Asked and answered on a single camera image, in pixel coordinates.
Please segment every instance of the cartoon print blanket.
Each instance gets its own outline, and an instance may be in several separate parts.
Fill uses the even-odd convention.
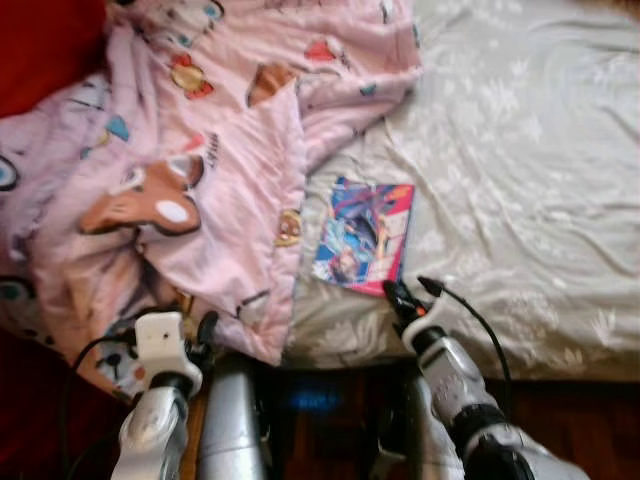
[[[176,299],[278,364],[305,177],[420,74],[406,0],[139,0],[108,66],[0,120],[0,322],[72,361]],[[135,352],[81,374],[131,395]]]

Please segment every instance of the book cover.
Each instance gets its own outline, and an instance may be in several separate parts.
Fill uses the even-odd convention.
[[[413,185],[365,185],[338,178],[313,264],[316,277],[369,295],[402,269]]]

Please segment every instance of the red fabric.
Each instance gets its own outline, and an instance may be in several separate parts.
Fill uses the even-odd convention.
[[[58,405],[68,371],[54,352],[0,329],[0,475],[59,480]],[[121,423],[125,413],[124,405],[77,377],[68,414],[71,461]],[[104,470],[111,460],[109,450],[101,456],[93,466]],[[85,462],[84,468],[91,464]],[[83,477],[110,475],[94,471],[77,476]]]
[[[0,117],[25,112],[103,59],[105,0],[0,0]]]

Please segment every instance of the wire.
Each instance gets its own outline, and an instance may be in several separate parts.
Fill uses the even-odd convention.
[[[82,349],[76,360],[73,362],[71,366],[71,371],[67,375],[67,378],[62,387],[62,395],[60,396],[60,406],[58,411],[58,433],[60,435],[60,455],[61,455],[61,463],[62,463],[62,478],[68,478],[69,475],[69,444],[68,444],[68,435],[67,435],[67,410],[69,408],[69,395],[71,393],[71,385],[73,384],[73,379],[75,378],[78,368],[80,364],[87,356],[87,354],[91,351],[93,347],[100,343],[104,342],[120,342],[127,343],[127,340],[124,336],[121,335],[107,335],[104,337],[96,338],[95,340],[91,340],[85,347]]]
[[[83,452],[80,455],[78,455],[78,458],[76,458],[76,460],[71,465],[71,468],[69,469],[69,473],[67,474],[66,480],[73,480],[73,476],[75,475],[76,470],[78,469],[82,461],[85,459],[85,457],[87,457],[90,453],[92,453],[93,450],[98,450],[98,448],[104,446],[104,444],[106,444],[109,440],[112,440],[112,438],[116,437],[119,431],[120,431],[120,425],[117,425],[116,427],[112,428],[107,433],[105,433],[98,440],[96,440],[94,443],[92,443],[87,448],[85,448]]]
[[[512,396],[511,396],[511,371],[509,370],[509,364],[507,363],[507,357],[502,350],[502,346],[498,341],[498,337],[494,333],[493,329],[489,325],[489,323],[484,319],[482,315],[480,315],[475,308],[473,308],[469,303],[457,293],[449,290],[444,283],[439,280],[434,280],[432,278],[427,277],[418,277],[418,281],[424,286],[424,288],[432,295],[439,297],[441,292],[445,292],[452,298],[454,298],[460,305],[465,307],[471,315],[474,316],[480,325],[485,329],[485,331],[489,334],[491,338],[491,343],[493,343],[493,347],[498,355],[498,359],[500,360],[500,367],[502,368],[502,376],[504,377],[504,398],[502,409],[504,411],[505,417],[507,419],[511,418],[511,412],[513,409],[512,404]]]

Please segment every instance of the mattress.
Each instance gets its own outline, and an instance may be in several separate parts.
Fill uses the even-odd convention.
[[[428,275],[466,296],[515,378],[638,380],[638,25],[568,0],[421,0],[415,10],[419,85],[309,179],[284,364],[406,355],[384,300],[312,275],[343,175],[415,184],[405,281],[420,293],[416,276]],[[438,310],[433,321],[499,376],[472,317],[450,301]]]

